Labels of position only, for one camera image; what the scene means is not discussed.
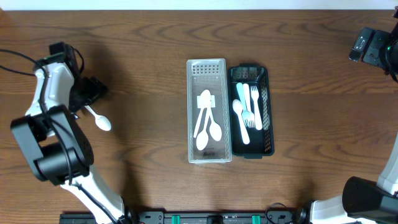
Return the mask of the white plastic spoon crossed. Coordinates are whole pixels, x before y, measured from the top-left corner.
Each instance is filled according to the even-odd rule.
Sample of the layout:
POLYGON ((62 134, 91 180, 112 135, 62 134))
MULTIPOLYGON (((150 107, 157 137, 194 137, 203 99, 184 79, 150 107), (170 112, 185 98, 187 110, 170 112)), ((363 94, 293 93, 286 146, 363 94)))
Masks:
POLYGON ((97 114, 89 105, 86 105, 85 108, 94 116, 95 124, 97 125, 97 127, 102 129, 103 131, 111 130, 112 125, 107 117, 97 114))

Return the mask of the white plastic fork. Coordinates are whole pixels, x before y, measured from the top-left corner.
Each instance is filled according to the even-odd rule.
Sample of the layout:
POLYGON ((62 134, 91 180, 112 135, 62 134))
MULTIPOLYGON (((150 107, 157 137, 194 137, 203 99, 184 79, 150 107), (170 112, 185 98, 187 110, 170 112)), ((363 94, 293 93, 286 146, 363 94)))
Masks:
POLYGON ((258 104, 258 99, 259 99, 259 91, 256 86, 251 86, 251 98, 254 102, 254 122, 255 122, 255 128, 257 130, 262 129, 262 120, 261 120, 261 114, 259 111, 259 104, 258 104))

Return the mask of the white plastic spoon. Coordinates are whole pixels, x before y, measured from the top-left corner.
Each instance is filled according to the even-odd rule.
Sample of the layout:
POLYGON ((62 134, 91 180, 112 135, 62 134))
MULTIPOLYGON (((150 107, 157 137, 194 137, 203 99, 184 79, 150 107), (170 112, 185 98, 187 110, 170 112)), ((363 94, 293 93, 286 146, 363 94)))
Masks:
POLYGON ((215 141, 220 141, 222 137, 221 126, 215 122, 211 108, 208 109, 210 118, 210 135, 215 141))
POLYGON ((201 118, 203 115, 203 110, 209 105, 211 104, 211 93, 209 90, 203 90, 199 100, 197 101, 198 103, 198 107, 200 109, 196 124, 195 124, 195 129, 194 129, 194 133, 193 133, 193 137, 196 138, 197 134, 198 134, 198 130, 200 127, 200 123, 201 123, 201 118))
POLYGON ((204 148, 208 144, 208 133, 207 133, 206 129, 207 129, 207 125, 208 125, 209 116, 210 116, 210 107, 207 107, 204 127, 203 127, 202 131, 197 136, 197 149, 199 151, 204 150, 204 148))

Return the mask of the pink plastic fork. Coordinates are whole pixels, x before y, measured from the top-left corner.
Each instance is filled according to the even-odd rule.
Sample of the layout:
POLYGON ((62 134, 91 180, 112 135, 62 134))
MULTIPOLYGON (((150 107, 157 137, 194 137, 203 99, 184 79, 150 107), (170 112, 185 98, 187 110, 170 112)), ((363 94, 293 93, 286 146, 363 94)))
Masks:
POLYGON ((243 84, 243 89, 244 89, 244 95, 245 95, 245 101, 246 101, 246 108, 249 113, 249 128, 253 128, 255 126, 254 124, 254 113, 251 111, 251 99, 250 99, 250 90, 249 90, 249 85, 247 83, 243 84))

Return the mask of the pale blue plastic fork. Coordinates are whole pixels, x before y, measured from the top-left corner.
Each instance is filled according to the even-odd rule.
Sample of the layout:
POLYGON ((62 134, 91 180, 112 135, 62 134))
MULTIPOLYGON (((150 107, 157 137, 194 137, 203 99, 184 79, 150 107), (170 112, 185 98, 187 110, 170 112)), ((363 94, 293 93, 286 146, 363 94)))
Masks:
POLYGON ((243 117, 243 121, 245 123, 245 127, 250 128, 251 125, 252 125, 252 122, 251 122, 250 113, 249 113, 249 111, 247 109, 247 106, 246 106, 246 99, 245 99, 245 95, 244 95, 243 84, 242 83, 237 83, 236 84, 236 89, 238 91, 239 99, 240 99, 240 102, 241 102, 242 107, 243 107, 242 117, 243 117))

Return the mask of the pink-white plastic spoon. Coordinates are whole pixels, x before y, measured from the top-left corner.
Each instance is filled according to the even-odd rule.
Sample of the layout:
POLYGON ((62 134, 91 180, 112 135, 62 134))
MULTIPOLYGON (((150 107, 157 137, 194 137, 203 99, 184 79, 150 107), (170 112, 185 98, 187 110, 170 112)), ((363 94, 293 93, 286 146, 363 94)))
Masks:
POLYGON ((243 120, 243 106, 239 100, 233 100, 233 111, 238 116, 242 141, 244 144, 248 145, 250 143, 250 139, 243 120))

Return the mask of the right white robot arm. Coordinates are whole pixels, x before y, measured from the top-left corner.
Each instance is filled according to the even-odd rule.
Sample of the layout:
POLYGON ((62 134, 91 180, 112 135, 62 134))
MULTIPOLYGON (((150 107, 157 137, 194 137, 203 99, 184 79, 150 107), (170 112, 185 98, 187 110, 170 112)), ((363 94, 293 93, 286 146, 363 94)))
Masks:
MULTIPOLYGON (((396 82, 397 28, 391 32, 361 29, 349 59, 379 67, 396 82)), ((397 142, 376 182, 353 176, 341 195, 312 202, 297 218, 312 224, 397 223, 397 142)))

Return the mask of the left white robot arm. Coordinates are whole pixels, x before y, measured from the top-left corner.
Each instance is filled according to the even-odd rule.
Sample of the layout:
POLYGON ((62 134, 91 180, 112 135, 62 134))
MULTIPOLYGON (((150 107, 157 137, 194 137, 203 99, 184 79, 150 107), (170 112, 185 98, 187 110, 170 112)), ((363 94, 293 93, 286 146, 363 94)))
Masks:
POLYGON ((81 75, 76 49, 52 51, 36 60, 34 99, 11 131, 37 179, 71 192, 93 214, 96 223, 136 223, 136 217, 94 166, 89 140, 76 123, 76 112, 88 108, 107 88, 81 75))

